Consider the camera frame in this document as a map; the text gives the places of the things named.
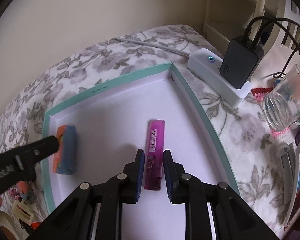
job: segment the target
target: floral tablecloth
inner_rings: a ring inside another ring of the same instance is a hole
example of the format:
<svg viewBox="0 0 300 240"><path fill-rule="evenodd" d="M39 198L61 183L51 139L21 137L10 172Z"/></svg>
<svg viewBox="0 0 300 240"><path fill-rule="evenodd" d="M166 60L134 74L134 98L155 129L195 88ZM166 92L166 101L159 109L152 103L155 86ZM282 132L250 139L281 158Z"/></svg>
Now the floral tablecloth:
<svg viewBox="0 0 300 240"><path fill-rule="evenodd" d="M168 25L123 38L146 41L193 52L207 48L220 55L194 29L186 25ZM104 41L72 54L29 83L0 116L0 153L42 138L47 109L96 84L148 66L173 62L183 74L206 110L231 163L242 198L282 238L282 223L287 211L283 202L283 182L276 150L281 142L293 142L286 133L274 139L261 108L250 93L237 108L231 108L204 81L191 73L187 57L162 49ZM32 208L38 220L47 217L43 198L40 165ZM3 194L2 210L13 216L13 199ZM21 239L27 233L15 219Z"/></svg>

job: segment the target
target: metal rivet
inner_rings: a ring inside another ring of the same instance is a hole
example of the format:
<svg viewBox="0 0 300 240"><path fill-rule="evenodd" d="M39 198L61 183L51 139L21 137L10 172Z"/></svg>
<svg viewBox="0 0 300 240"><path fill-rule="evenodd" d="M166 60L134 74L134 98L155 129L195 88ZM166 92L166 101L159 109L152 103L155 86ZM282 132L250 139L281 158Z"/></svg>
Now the metal rivet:
<svg viewBox="0 0 300 240"><path fill-rule="evenodd" d="M80 184L80 189L85 190L85 189L88 189L89 187L90 187L90 184L87 183L87 182L84 182L84 183Z"/></svg>
<svg viewBox="0 0 300 240"><path fill-rule="evenodd" d="M117 178L118 178L118 179L126 179L126 178L127 178L127 174L125 174L125 173L120 173L120 174L117 175Z"/></svg>
<svg viewBox="0 0 300 240"><path fill-rule="evenodd" d="M183 178L184 180L188 180L188 179L191 179L191 175L188 173L184 173L181 175L181 178Z"/></svg>
<svg viewBox="0 0 300 240"><path fill-rule="evenodd" d="M227 189L229 187L228 183L226 182L219 182L218 183L218 186L221 188L221 189Z"/></svg>

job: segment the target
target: transparent container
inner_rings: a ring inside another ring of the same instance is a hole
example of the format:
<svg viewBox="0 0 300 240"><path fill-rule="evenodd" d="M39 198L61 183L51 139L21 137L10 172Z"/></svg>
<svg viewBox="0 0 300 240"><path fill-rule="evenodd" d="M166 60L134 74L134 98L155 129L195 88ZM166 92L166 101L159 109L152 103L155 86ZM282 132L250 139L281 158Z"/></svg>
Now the transparent container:
<svg viewBox="0 0 300 240"><path fill-rule="evenodd" d="M276 131L283 131L300 120L300 67L294 65L280 83L261 102L261 108Z"/></svg>

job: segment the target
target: barcode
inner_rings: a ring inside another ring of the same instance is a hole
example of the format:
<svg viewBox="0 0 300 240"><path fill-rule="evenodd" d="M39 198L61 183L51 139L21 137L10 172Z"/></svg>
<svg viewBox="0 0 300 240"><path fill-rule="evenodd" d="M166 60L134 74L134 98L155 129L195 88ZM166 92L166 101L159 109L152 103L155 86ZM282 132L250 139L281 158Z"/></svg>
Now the barcode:
<svg viewBox="0 0 300 240"><path fill-rule="evenodd" d="M157 129L151 130L149 152L155 152L155 142L157 140Z"/></svg>

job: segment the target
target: gray cable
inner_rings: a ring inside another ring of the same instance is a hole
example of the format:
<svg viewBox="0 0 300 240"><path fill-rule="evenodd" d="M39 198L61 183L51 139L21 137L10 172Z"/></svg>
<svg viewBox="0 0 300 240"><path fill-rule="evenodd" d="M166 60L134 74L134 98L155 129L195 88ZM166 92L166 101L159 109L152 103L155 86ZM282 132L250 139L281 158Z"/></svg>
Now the gray cable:
<svg viewBox="0 0 300 240"><path fill-rule="evenodd" d="M149 43L149 42L144 42L144 41L135 41L135 40L123 39L123 38L114 38L114 40L125 41L125 42L135 43L135 44L139 44L139 45L146 45L146 46L155 47L155 48L158 48L158 49L164 49L164 50L167 50L167 51L175 53L175 54L179 54L179 55L182 55L182 56L189 57L188 52L178 50L178 49L168 48L166 46L157 45L157 44L154 44L154 43Z"/></svg>

